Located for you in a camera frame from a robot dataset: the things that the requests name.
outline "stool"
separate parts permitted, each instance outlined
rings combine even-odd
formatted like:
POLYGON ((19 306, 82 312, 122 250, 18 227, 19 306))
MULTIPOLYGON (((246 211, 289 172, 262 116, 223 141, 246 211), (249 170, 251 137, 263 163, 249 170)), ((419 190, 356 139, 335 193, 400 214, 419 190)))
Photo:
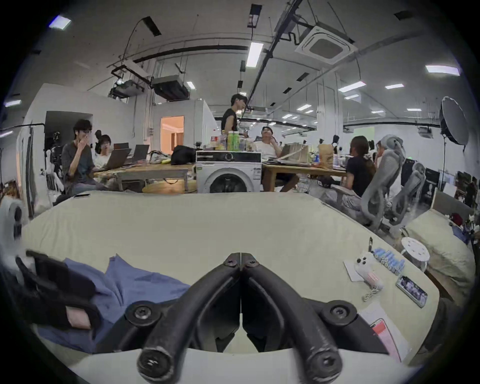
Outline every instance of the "stool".
POLYGON ((427 269, 427 262, 430 259, 427 247, 421 242, 411 237, 402 239, 403 251, 401 252, 408 260, 412 262, 422 272, 427 269))

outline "pipe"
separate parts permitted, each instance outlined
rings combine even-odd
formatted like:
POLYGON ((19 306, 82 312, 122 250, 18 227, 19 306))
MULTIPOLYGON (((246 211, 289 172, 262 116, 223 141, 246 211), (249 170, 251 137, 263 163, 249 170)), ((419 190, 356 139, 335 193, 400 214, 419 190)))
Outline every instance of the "pipe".
POLYGON ((280 41, 280 38, 283 35, 283 32, 287 28, 288 24, 290 23, 290 19, 292 16, 295 14, 295 11, 298 9, 300 6, 302 0, 295 0, 290 9, 288 10, 287 14, 285 15, 285 18, 282 21, 282 24, 278 28, 275 39, 270 47, 270 49, 267 52, 267 55, 264 57, 264 61, 262 61, 262 66, 260 67, 260 70, 258 71, 257 78, 255 79, 255 82, 253 83, 253 87, 249 93, 248 100, 247 100, 247 105, 249 105, 250 100, 253 96, 253 93, 255 92, 255 89, 257 88, 258 82, 260 81, 260 78, 262 77, 262 73, 264 73, 265 67, 267 66, 268 61, 270 60, 270 57, 273 55, 273 51, 280 41))

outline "washing machine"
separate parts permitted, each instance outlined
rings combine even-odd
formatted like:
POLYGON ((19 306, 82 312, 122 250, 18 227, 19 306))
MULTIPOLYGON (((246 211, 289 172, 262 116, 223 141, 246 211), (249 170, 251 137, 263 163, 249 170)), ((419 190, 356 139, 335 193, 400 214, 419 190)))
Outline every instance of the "washing machine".
POLYGON ((260 192, 259 152, 197 151, 197 193, 260 192))

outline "gray mesh chair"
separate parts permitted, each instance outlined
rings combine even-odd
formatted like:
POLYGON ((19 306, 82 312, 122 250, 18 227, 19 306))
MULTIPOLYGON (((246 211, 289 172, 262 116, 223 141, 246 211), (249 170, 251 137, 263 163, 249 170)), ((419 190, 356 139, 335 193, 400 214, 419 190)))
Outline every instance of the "gray mesh chair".
POLYGON ((385 213, 385 217, 392 225, 398 225, 407 212, 408 204, 415 194, 423 188, 425 182, 425 167, 416 162, 412 167, 412 174, 408 178, 402 190, 393 198, 392 208, 385 213))
MULTIPOLYGON (((387 135, 381 141, 385 151, 382 161, 372 181, 361 197, 361 210, 354 211, 342 207, 342 211, 361 224, 370 224, 369 228, 376 231, 385 213, 385 195, 398 177, 405 162, 403 140, 394 135, 387 135)), ((355 195, 352 190, 332 186, 337 192, 337 204, 342 206, 343 195, 355 195)))

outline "smartphone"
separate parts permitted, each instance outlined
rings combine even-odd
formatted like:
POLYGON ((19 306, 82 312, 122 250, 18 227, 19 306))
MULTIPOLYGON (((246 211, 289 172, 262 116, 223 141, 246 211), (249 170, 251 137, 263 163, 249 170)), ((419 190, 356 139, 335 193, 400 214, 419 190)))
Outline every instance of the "smartphone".
POLYGON ((427 302, 427 293, 406 276, 400 276, 395 284, 408 297, 410 297, 420 308, 427 302))
POLYGON ((392 334, 390 333, 385 320, 375 320, 375 322, 370 325, 370 328, 377 334, 378 338, 388 351, 388 354, 396 361, 401 362, 400 354, 398 353, 395 341, 393 340, 392 334))

